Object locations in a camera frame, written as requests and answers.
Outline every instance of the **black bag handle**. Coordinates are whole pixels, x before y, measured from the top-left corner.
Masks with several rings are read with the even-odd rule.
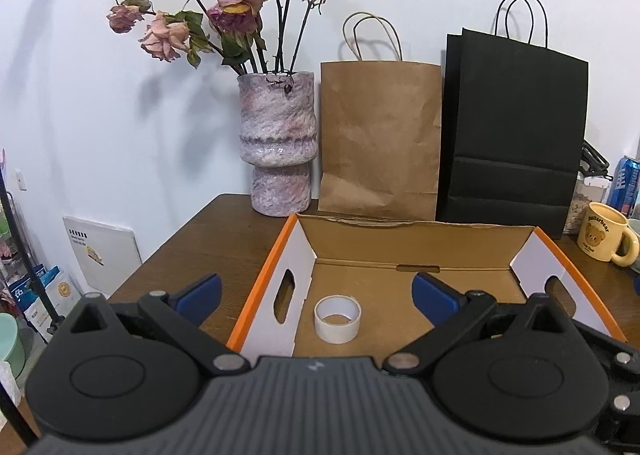
[[[507,19],[509,17],[509,9],[511,8],[511,6],[516,3],[518,0],[513,0],[509,6],[507,7],[507,12],[504,15],[504,31],[507,34],[507,38],[509,37],[509,29],[507,27]],[[540,9],[542,10],[542,14],[545,16],[545,49],[549,48],[549,23],[548,20],[546,19],[546,10],[544,8],[544,6],[542,5],[542,2],[540,2],[540,0],[536,0],[536,2],[538,2],[538,5],[540,6]],[[533,34],[533,24],[531,25],[531,33]]]
[[[507,0],[502,0],[500,2],[500,5],[498,6],[498,12],[495,13],[494,36],[498,35],[498,19],[500,18],[500,9],[502,9],[502,6],[506,1]],[[507,9],[507,12],[504,15],[504,27],[506,29],[507,38],[509,38],[509,29],[507,28],[507,18],[509,16],[509,9],[511,8],[511,5],[513,5],[517,1],[518,0],[513,0],[513,2],[511,2],[511,4],[509,5],[509,8]],[[527,44],[531,44],[531,38],[533,38],[533,9],[531,8],[531,4],[527,0],[524,0],[524,2],[527,4],[527,7],[529,7],[529,12],[531,14],[531,31],[529,32],[529,40],[527,41]]]

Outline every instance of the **table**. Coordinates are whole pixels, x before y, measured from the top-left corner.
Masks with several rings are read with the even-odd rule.
[[[314,203],[309,212],[315,213],[316,207]],[[176,292],[204,275],[218,273],[223,279],[222,302],[200,328],[224,343],[283,223],[284,218],[252,210],[246,195],[221,195],[146,260],[110,301],[135,301],[154,289]],[[558,245],[591,283],[628,341],[640,347],[640,297],[633,288],[634,273],[593,260],[572,237],[562,237]],[[24,402],[20,410],[33,425]],[[11,428],[0,432],[2,455],[18,455],[22,450]]]

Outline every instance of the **tape roll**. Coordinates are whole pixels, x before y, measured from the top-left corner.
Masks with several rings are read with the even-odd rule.
[[[349,320],[345,324],[327,323],[324,319],[333,315],[344,316]],[[314,307],[316,334],[321,340],[334,345],[347,343],[354,339],[360,328],[362,309],[356,298],[340,294],[322,298]]]

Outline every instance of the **ceramic vase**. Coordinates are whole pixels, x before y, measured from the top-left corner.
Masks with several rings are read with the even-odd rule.
[[[312,72],[238,76],[240,157],[254,166],[251,204],[286,216],[311,202],[309,163],[318,155]]]

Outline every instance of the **bag handle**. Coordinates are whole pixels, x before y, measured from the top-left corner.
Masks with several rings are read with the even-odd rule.
[[[349,22],[349,20],[351,18],[353,18],[354,16],[357,16],[359,14],[363,14],[364,18],[359,19],[355,23],[355,25],[353,26],[353,41],[355,43],[355,50],[354,50],[354,48],[351,46],[351,44],[349,43],[349,41],[347,39],[346,27],[347,27],[347,23]],[[360,25],[363,21],[368,20],[368,19],[374,19],[380,25],[382,25],[382,28],[386,32],[386,36],[389,38],[389,41],[391,42],[391,46],[394,48],[394,52],[396,53],[396,58],[398,59],[398,61],[402,61],[402,45],[400,44],[400,38],[398,36],[398,31],[396,31],[396,28],[393,26],[393,24],[388,19],[382,18],[382,16],[376,16],[375,14],[372,14],[372,13],[366,12],[366,11],[362,11],[362,10],[360,10],[358,12],[354,12],[353,14],[347,16],[347,19],[344,20],[344,23],[342,24],[342,37],[344,38],[344,42],[347,44],[347,47],[349,47],[349,50],[351,52],[353,52],[354,56],[356,56],[356,59],[358,61],[363,61],[362,53],[360,52],[360,45],[358,43],[358,35],[356,33],[356,29],[358,28],[358,25]],[[387,25],[389,25],[389,27],[391,27],[391,30],[393,31],[394,36],[396,37],[396,41],[394,41],[394,39],[391,37],[391,33],[389,32],[389,29],[386,27],[385,23]]]
[[[502,0],[500,2],[500,5],[498,6],[498,12],[495,15],[495,27],[494,27],[494,36],[498,34],[498,18],[500,16],[500,9],[502,8],[502,6],[504,5],[504,2],[506,2],[507,0]],[[514,3],[516,3],[518,0],[513,0],[509,6],[507,7],[507,11],[504,14],[504,31],[507,35],[507,38],[510,38],[509,36],[509,27],[508,27],[508,19],[509,19],[509,11],[511,9],[511,7],[513,6]],[[529,32],[529,40],[527,41],[527,44],[531,44],[531,38],[533,36],[533,25],[534,25],[534,16],[533,16],[533,9],[531,8],[530,3],[527,0],[524,0],[524,2],[527,4],[527,6],[529,7],[529,13],[531,14],[531,30]],[[542,2],[540,2],[540,0],[536,0],[536,2],[538,2],[538,5],[540,6],[540,9],[542,10],[542,14],[545,17],[545,48],[549,47],[549,24],[548,24],[548,19],[546,17],[546,10],[545,7],[542,5]]]

